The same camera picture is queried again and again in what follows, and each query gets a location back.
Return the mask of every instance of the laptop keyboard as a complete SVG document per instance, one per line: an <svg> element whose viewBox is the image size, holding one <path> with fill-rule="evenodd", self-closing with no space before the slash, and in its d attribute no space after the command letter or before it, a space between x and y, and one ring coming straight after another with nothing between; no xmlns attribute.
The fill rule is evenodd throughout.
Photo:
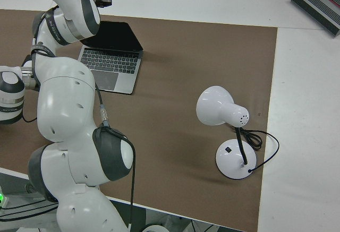
<svg viewBox="0 0 340 232"><path fill-rule="evenodd" d="M80 62L93 70L134 74L137 60L136 53L85 48Z"/></svg>

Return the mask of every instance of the brown surface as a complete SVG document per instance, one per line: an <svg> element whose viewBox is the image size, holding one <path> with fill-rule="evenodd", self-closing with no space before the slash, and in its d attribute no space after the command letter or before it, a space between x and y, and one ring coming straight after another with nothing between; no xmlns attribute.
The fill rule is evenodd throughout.
<svg viewBox="0 0 340 232"><path fill-rule="evenodd" d="M0 10L2 65L21 65L29 53L36 12ZM135 202L239 230L256 231L262 170L241 181L215 165L219 145L235 138L226 125L205 126L196 117L204 89L221 85L248 109L247 129L266 130L276 28L103 16L126 21L144 48L133 95L103 93L110 124L137 151ZM78 57L81 45L59 56ZM36 114L37 93L27 93L24 113ZM99 123L98 109L95 120ZM37 124L0 125L0 167L27 173L36 148L47 142ZM263 161L264 148L257 152ZM131 175L101 187L129 200Z"/></svg>

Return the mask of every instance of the lamp head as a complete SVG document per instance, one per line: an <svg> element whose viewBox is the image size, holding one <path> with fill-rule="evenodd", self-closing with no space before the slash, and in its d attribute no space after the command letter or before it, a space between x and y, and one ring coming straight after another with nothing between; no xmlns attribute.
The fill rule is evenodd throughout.
<svg viewBox="0 0 340 232"><path fill-rule="evenodd" d="M247 109L236 105L230 93L220 86L209 87L201 94L196 114L200 122L209 126L228 123L243 127L249 120Z"/></svg>

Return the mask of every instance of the round white base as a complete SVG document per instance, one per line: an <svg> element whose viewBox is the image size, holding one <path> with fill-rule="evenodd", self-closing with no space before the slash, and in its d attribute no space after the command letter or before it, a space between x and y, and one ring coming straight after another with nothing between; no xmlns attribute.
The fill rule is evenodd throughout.
<svg viewBox="0 0 340 232"><path fill-rule="evenodd" d="M143 232L169 232L169 230L160 225L152 225L144 229Z"/></svg>
<svg viewBox="0 0 340 232"><path fill-rule="evenodd" d="M218 169L230 179L243 179L251 174L249 169L256 166L256 155L253 148L246 142L242 141L243 150L246 155L248 164L243 164L242 154L240 152L237 139L231 139L222 143L216 152L216 164Z"/></svg>

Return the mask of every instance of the laptop screen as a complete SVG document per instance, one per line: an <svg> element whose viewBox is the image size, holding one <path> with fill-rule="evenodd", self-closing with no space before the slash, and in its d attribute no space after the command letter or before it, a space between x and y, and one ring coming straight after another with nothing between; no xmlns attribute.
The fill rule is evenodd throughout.
<svg viewBox="0 0 340 232"><path fill-rule="evenodd" d="M141 51L142 46L126 22L101 21L98 33L81 42L92 48Z"/></svg>

